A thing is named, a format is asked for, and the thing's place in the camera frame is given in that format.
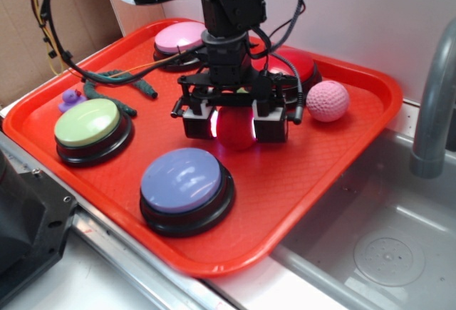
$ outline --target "orange tray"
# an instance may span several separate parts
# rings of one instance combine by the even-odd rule
[[[152,60],[154,36],[183,19],[168,19],[138,29],[82,62],[91,71],[128,69]],[[170,266],[194,277],[239,271],[265,257],[338,176],[362,153],[400,109],[396,82],[377,71],[312,55],[324,78],[348,90],[348,112],[334,123],[319,123],[305,110],[303,123],[290,124],[283,144],[256,144],[229,151],[217,140],[185,137],[170,111],[181,96],[181,73],[154,71],[145,80],[159,93],[146,98],[132,86],[97,87],[138,110],[135,137],[119,156],[95,167],[64,165],[56,154],[53,127],[57,105],[69,88],[82,90],[79,78],[64,73],[25,97],[7,115],[4,132],[40,160],[91,204]],[[185,147],[202,148],[231,172],[237,198],[227,218],[208,232],[167,238],[152,232],[139,208],[140,180],[155,158]]]

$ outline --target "pink button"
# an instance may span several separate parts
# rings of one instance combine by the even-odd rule
[[[196,21],[176,23],[161,30],[155,37],[155,45],[163,53],[178,53],[202,44],[204,24]]]

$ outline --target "black device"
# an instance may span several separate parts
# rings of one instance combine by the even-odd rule
[[[159,4],[166,1],[171,0],[135,0],[135,3]],[[187,137],[211,139],[210,117],[217,106],[251,106],[254,109],[257,141],[285,142],[287,121],[301,122],[304,97],[300,96],[295,113],[290,115],[283,86],[296,85],[298,80],[293,76],[268,72],[267,60],[261,71],[252,67],[253,58],[267,57],[271,53],[271,42],[259,28],[266,21],[265,1],[201,2],[207,30],[202,34],[204,48],[193,54],[207,69],[178,79],[182,96],[172,109],[171,116],[183,118]],[[249,30],[255,31],[264,40],[262,52],[252,53]],[[237,93],[240,88],[246,93]]]
[[[18,174],[0,151],[0,308],[61,259],[75,208],[45,172]]]

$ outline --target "purple rubber duck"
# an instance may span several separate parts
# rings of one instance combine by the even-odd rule
[[[68,109],[78,105],[79,103],[87,101],[87,98],[76,89],[68,89],[67,91],[64,91],[62,99],[63,102],[58,105],[58,109],[62,113],[65,113]]]

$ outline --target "gray faucet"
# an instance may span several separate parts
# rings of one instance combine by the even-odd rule
[[[422,178],[442,173],[445,148],[456,150],[456,19],[438,44],[423,98],[410,157],[410,171]]]

